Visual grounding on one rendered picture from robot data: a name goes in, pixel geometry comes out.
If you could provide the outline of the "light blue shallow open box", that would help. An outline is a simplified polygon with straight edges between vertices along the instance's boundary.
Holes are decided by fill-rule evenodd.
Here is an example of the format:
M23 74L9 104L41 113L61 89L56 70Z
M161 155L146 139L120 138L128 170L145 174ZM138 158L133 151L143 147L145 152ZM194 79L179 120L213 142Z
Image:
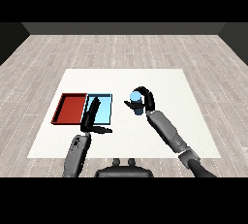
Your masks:
M100 100L100 106L98 108L94 124L110 125L112 103L112 95L110 93L88 93L83 111L87 112L89 110L91 103L95 97Z

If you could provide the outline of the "blue can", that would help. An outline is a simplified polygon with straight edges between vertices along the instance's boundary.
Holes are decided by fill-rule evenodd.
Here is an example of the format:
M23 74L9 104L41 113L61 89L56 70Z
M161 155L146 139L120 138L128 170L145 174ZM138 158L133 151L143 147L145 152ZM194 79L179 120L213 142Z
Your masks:
M136 106L140 105L142 103L141 94L138 91L133 91L130 94L130 101L132 104L134 104ZM135 115L142 115L143 114L143 108L135 107L134 113L135 113Z

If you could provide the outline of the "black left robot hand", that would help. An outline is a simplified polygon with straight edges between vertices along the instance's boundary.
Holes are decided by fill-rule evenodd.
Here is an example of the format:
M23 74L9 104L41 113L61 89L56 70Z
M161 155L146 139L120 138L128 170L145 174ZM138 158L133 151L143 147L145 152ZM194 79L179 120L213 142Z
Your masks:
M109 128L94 125L96 114L98 112L100 105L101 105L100 100L97 97L95 97L94 100L91 102L89 110L83 114L80 123L81 132L83 133L93 132L97 134L105 134L112 132L112 130Z

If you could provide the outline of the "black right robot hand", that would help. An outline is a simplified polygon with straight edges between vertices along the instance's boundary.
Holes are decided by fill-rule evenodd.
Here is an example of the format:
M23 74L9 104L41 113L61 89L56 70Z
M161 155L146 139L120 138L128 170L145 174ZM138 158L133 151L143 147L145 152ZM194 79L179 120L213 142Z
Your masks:
M141 94L142 103L140 105L134 105L131 101L125 101L125 104L131 109L134 110L135 107L143 108L144 112L153 112L155 110L155 101L153 94L150 90L144 86L139 86L133 91L138 91Z

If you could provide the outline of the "red shallow open box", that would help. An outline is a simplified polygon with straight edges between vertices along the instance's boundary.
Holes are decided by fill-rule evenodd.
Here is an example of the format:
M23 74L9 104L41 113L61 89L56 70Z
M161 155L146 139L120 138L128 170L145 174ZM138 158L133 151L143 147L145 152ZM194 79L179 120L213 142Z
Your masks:
M53 125L80 125L86 93L63 93L51 120Z

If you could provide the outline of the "dark grey robot body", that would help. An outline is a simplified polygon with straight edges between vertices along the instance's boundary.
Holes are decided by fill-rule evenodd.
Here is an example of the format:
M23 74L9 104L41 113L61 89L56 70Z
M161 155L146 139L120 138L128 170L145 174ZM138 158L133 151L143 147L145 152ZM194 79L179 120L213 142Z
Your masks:
M95 177L153 177L150 170L138 167L134 158L128 159L127 166L120 165L120 159L114 158L112 165L98 170Z

